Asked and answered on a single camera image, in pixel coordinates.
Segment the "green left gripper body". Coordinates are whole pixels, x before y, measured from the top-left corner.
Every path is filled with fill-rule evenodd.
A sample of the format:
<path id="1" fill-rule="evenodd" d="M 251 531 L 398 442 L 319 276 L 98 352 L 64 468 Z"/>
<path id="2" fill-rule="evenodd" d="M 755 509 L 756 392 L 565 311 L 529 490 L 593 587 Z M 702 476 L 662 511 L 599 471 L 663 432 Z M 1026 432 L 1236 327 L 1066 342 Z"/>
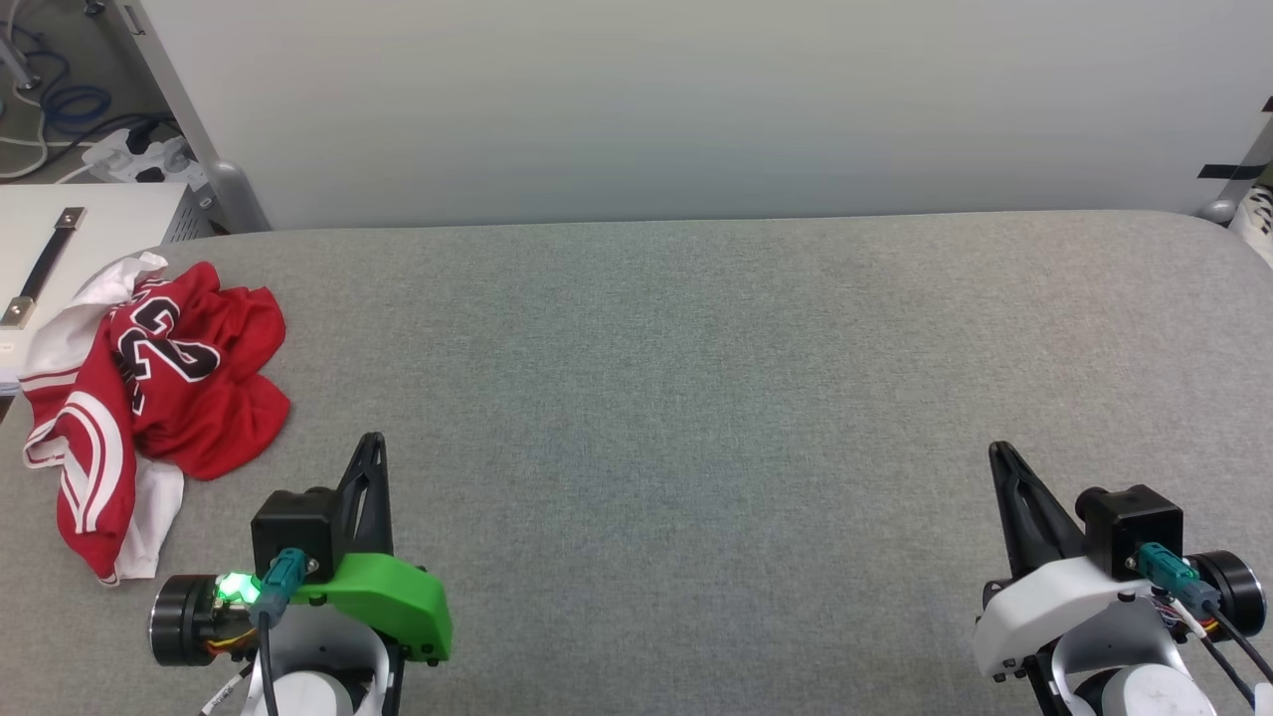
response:
<path id="1" fill-rule="evenodd" d="M 350 553 L 326 582 L 306 582 L 292 606 L 331 606 L 409 648 L 414 662 L 452 657 L 454 626 L 440 578 L 395 555 Z"/>

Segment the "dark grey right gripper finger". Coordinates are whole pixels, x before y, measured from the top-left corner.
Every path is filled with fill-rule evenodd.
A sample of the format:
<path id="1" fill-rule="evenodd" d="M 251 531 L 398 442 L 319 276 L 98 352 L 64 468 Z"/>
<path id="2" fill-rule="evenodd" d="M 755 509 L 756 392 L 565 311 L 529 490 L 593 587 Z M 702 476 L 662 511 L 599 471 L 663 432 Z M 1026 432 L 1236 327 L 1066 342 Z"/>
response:
<path id="1" fill-rule="evenodd" d="M 1085 554 L 1085 535 L 1015 445 L 990 443 L 990 469 L 1009 575 L 1018 580 Z"/>

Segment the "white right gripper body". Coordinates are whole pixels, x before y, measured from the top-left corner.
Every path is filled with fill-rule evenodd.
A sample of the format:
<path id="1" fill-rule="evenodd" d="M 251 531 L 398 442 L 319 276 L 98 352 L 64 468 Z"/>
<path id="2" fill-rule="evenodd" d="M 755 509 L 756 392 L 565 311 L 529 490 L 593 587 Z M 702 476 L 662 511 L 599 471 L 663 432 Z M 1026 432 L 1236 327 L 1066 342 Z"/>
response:
<path id="1" fill-rule="evenodd" d="M 1045 564 L 990 598 L 973 633 L 984 678 L 1009 675 L 1054 646 L 1064 671 L 1158 662 L 1160 617 L 1150 581 L 1119 582 L 1080 557 Z"/>

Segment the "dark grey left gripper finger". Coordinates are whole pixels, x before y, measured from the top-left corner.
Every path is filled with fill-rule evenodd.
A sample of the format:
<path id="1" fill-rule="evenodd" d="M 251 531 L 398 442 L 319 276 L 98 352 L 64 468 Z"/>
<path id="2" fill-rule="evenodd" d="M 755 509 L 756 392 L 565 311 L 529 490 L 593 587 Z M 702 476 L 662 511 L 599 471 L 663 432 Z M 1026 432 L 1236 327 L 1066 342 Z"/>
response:
<path id="1" fill-rule="evenodd" d="M 395 553 L 388 457 L 383 434 L 363 434 L 351 454 L 336 493 L 334 552 L 341 561 L 350 553 Z"/>

